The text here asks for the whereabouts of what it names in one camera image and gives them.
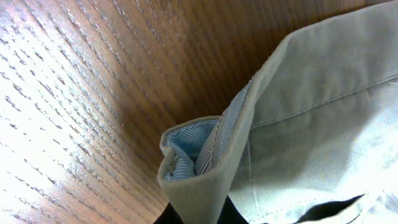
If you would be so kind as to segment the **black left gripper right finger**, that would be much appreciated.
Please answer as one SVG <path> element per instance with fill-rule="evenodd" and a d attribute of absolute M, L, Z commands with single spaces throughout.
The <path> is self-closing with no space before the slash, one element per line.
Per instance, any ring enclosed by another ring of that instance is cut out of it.
<path fill-rule="evenodd" d="M 226 198 L 217 224 L 248 224 L 229 197 Z"/>

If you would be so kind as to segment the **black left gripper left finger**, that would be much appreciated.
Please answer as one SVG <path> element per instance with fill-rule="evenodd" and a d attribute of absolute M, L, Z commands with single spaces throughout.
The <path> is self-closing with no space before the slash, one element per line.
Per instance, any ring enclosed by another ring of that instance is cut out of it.
<path fill-rule="evenodd" d="M 183 224 L 182 219 L 175 211 L 173 206 L 168 203 L 161 215 L 156 219 L 154 224 Z"/>

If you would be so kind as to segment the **khaki green shorts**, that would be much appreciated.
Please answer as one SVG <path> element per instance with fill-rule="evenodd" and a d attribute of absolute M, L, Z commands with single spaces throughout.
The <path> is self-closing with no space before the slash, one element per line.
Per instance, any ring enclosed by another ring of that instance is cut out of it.
<path fill-rule="evenodd" d="M 397 2 L 289 34 L 220 116 L 163 133 L 184 223 L 397 222 Z"/>

